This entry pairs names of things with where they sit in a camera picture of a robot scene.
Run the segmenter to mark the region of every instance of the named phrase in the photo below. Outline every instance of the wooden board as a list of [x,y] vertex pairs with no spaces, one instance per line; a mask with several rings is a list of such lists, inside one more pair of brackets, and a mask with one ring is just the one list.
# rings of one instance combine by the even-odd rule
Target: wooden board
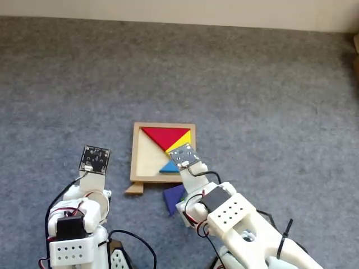
[[191,130],[191,145],[196,148],[196,127],[194,124],[135,122],[130,181],[136,185],[133,184],[125,193],[143,193],[143,183],[182,183],[179,174],[161,174],[159,172],[169,161],[169,157],[141,130],[141,127],[188,128]]

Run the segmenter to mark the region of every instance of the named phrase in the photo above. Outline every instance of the wooden frame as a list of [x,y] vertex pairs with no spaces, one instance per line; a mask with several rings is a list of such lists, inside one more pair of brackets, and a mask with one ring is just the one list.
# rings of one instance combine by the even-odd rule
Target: wooden frame
[[130,181],[133,183],[125,193],[127,194],[142,194],[144,190],[144,183],[182,183],[179,174],[157,174],[155,176],[137,175],[137,158],[139,148],[139,133],[141,127],[162,127],[162,128],[188,128],[191,130],[191,145],[196,148],[196,126],[188,123],[148,123],[135,122],[134,137],[132,142],[132,157],[131,157],[131,174]]

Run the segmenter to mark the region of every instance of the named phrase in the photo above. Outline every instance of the carpet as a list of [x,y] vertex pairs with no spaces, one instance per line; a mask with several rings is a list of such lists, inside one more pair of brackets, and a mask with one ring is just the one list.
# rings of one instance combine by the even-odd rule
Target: carpet
[[[112,149],[106,228],[158,268],[205,269],[164,186],[126,197],[134,121],[197,126],[210,169],[326,269],[359,263],[359,95],[350,37],[239,27],[0,18],[1,268],[37,268],[44,215],[84,144]],[[149,251],[119,236],[138,268]],[[219,248],[220,241],[215,240]]]

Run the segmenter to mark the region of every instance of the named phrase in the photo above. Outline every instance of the white 3d-printed part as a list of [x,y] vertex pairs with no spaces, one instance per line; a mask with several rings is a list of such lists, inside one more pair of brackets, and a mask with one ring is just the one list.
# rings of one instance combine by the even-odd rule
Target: white 3d-printed part
[[[256,212],[256,208],[240,193],[208,214],[208,225],[246,269],[268,269],[265,259],[276,256],[282,239],[282,234]],[[245,241],[241,236],[247,229],[255,235],[252,242]],[[280,258],[299,269],[323,269],[289,238],[284,241]]]
[[90,263],[95,256],[94,237],[50,243],[51,266]]
[[121,250],[115,249],[111,254],[111,269],[129,269]]
[[217,234],[225,234],[256,208],[240,193],[236,193],[215,211],[208,214],[208,224]]

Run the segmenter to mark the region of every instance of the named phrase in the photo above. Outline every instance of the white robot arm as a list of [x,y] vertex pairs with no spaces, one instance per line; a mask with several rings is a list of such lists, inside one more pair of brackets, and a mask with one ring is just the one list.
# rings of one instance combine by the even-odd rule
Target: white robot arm
[[209,182],[206,174],[218,174],[208,171],[189,144],[171,151],[170,155],[180,169],[188,193],[177,204],[186,226],[196,228],[197,233],[202,227],[206,233],[202,237],[215,235],[224,243],[219,253],[221,261],[214,268],[323,269],[287,238],[288,231],[281,234],[269,224],[233,185]]
[[101,226],[109,212],[111,191],[105,190],[105,173],[110,150],[85,146],[80,176],[57,198],[63,201],[50,207],[45,220],[48,268],[109,269],[131,268],[122,244],[108,252],[108,233]]

